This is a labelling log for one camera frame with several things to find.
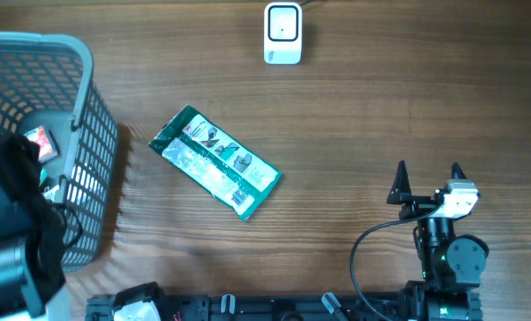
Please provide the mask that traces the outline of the green 3M package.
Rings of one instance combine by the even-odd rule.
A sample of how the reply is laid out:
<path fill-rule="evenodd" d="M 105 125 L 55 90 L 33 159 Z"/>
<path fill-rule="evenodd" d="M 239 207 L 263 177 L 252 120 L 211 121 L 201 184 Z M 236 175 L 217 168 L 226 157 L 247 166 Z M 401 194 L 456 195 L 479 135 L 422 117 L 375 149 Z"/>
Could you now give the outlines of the green 3M package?
<path fill-rule="evenodd" d="M 161 128 L 149 147 L 243 221 L 282 178 L 281 171 L 189 105 Z"/>

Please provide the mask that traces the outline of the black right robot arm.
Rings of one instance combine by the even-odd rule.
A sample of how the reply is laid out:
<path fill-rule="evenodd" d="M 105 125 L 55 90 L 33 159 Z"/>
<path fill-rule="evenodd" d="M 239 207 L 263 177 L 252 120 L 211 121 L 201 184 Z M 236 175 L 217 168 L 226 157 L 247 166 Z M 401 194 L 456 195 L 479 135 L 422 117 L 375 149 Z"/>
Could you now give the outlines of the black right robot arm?
<path fill-rule="evenodd" d="M 456 235 L 454 223 L 468 217 L 480 198 L 474 182 L 458 163 L 451 178 L 431 196 L 416 196 L 404 161 L 400 161 L 386 199 L 400 205 L 399 219 L 413 220 L 415 248 L 421 263 L 421 282 L 409 281 L 400 290 L 394 315 L 401 320 L 481 321 L 480 286 L 489 254 L 487 244 L 474 235 Z"/>

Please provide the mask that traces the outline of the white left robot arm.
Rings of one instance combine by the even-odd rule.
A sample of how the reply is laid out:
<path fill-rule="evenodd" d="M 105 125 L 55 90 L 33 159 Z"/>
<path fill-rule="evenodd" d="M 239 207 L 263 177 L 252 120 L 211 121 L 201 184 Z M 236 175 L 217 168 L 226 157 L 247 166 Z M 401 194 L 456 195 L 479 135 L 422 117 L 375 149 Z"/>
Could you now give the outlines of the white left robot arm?
<path fill-rule="evenodd" d="M 0 320 L 68 320 L 63 206 L 39 190 L 39 147 L 0 132 Z"/>

